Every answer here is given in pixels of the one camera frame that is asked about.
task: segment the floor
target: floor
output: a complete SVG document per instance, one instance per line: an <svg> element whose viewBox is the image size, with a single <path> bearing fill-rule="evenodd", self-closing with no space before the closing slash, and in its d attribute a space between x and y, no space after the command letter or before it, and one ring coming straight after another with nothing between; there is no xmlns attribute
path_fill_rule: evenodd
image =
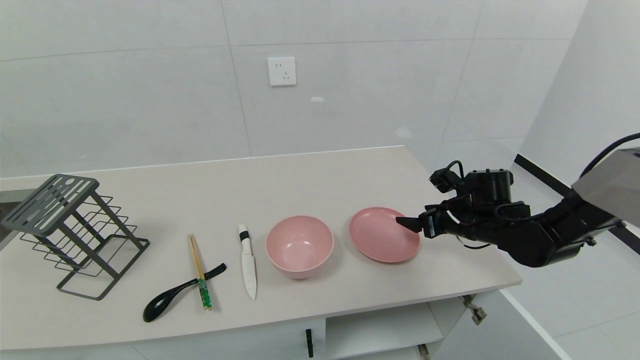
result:
<svg viewBox="0 0 640 360"><path fill-rule="evenodd" d="M513 165L512 199L539 213L561 197ZM609 233L573 259L545 268L515 263L524 279L509 289L574 359L640 359L640 256Z"/></svg>

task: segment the wall socket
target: wall socket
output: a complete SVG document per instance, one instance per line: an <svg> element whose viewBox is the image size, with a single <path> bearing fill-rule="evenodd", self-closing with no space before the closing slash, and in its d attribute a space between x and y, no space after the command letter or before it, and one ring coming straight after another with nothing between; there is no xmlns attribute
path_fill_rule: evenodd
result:
<svg viewBox="0 0 640 360"><path fill-rule="evenodd" d="M269 81L271 86L284 86L296 84L296 59L293 56L286 58L268 58Z"/></svg>

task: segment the cabinet door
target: cabinet door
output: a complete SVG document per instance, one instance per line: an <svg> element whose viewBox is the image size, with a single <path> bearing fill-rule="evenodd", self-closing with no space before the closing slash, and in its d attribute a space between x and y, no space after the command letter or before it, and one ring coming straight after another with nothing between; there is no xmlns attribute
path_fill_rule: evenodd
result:
<svg viewBox="0 0 640 360"><path fill-rule="evenodd" d="M473 303L486 318L476 325L463 313L433 360L571 360L509 291L480 293Z"/></svg>
<svg viewBox="0 0 640 360"><path fill-rule="evenodd" d="M135 343L147 360L324 360L324 319Z"/></svg>

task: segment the wooden chopsticks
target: wooden chopsticks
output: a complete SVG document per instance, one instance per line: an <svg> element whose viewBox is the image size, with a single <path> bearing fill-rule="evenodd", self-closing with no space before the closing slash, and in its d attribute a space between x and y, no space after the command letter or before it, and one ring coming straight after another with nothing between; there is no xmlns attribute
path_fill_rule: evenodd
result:
<svg viewBox="0 0 640 360"><path fill-rule="evenodd" d="M188 234L187 239L191 245L191 256L193 257L193 263L196 267L196 278L198 279L198 289L200 290L200 299L202 300L202 307L205 310L211 310L211 298L209 297L209 288L207 287L207 281L204 278L204 272L202 271L202 264L200 262L200 251L198 250L198 244L196 243L196 237L193 234Z"/></svg>

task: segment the black baseboard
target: black baseboard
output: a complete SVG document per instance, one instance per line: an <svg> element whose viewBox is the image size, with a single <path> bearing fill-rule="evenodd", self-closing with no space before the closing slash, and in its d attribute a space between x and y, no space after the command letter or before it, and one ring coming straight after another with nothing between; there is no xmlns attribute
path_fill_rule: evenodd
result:
<svg viewBox="0 0 640 360"><path fill-rule="evenodd" d="M566 196L571 191L569 186L566 186L562 181L554 178L551 174L544 171L524 156L520 154L516 155L514 162L558 194ZM624 227L614 227L610 229L609 232L625 243L625 245L631 248L631 250L635 251L636 254L640 255L640 238L638 238L634 233Z"/></svg>

